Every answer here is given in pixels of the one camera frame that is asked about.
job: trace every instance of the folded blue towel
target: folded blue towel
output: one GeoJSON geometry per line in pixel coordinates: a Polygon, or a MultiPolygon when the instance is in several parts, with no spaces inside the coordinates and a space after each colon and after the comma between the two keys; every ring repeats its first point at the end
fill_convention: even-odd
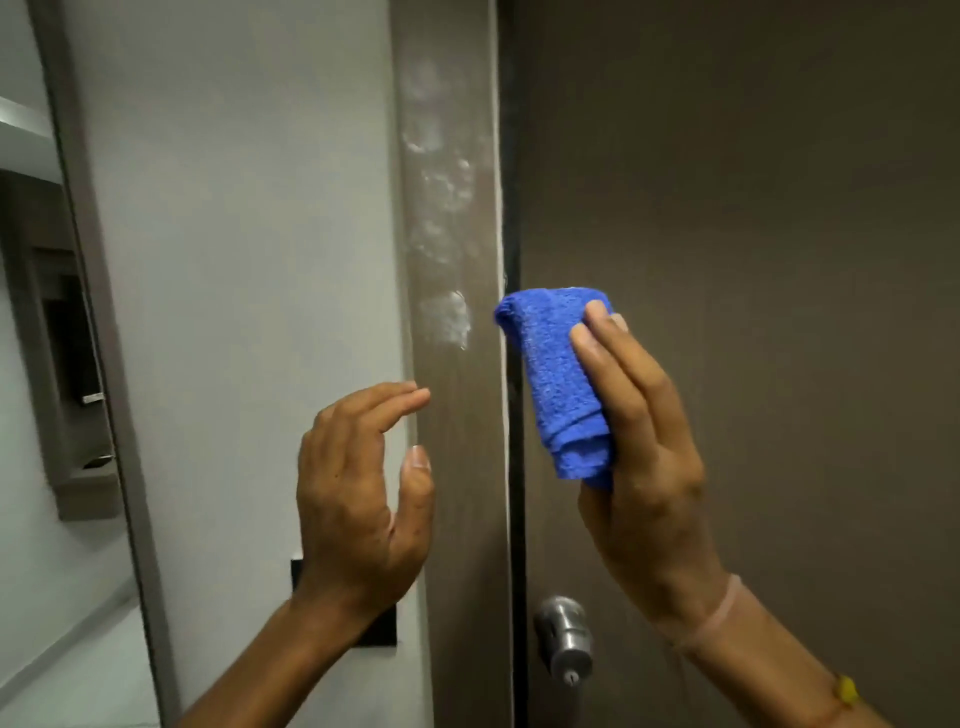
{"type": "Polygon", "coordinates": [[[594,300],[612,311],[607,296],[591,288],[532,288],[504,298],[493,318],[523,353],[537,430],[557,477],[610,490],[610,428],[569,338],[594,300]]]}

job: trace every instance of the metal door lock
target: metal door lock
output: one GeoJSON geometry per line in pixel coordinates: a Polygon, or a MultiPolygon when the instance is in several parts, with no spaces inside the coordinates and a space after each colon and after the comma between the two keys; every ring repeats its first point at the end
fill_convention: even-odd
{"type": "Polygon", "coordinates": [[[587,614],[573,599],[551,596],[534,615],[540,658],[555,680],[574,688],[593,672],[587,614]]]}

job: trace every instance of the pink wristband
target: pink wristband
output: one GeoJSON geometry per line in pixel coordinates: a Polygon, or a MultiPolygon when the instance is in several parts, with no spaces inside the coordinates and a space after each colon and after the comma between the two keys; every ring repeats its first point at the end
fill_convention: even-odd
{"type": "Polygon", "coordinates": [[[741,586],[743,586],[743,580],[736,574],[731,574],[730,581],[727,582],[727,593],[724,595],[723,601],[720,602],[720,606],[692,634],[677,640],[673,645],[674,648],[678,652],[692,652],[703,644],[711,634],[716,632],[730,615],[730,610],[733,608],[733,603],[736,602],[741,586]]]}

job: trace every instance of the yellow bracelet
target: yellow bracelet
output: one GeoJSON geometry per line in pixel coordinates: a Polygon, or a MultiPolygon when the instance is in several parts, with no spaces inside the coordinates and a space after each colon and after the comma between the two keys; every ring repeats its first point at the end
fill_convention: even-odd
{"type": "Polygon", "coordinates": [[[817,720],[810,728],[829,728],[833,721],[860,702],[860,693],[856,691],[856,684],[847,675],[837,675],[836,685],[833,686],[833,695],[840,701],[840,705],[825,716],[817,720]]]}

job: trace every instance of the floor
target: floor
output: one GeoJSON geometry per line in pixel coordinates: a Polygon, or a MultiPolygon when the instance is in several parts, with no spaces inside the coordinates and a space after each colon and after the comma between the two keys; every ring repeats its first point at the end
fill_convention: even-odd
{"type": "Polygon", "coordinates": [[[157,728],[140,610],[119,610],[0,711],[0,728],[157,728]]]}

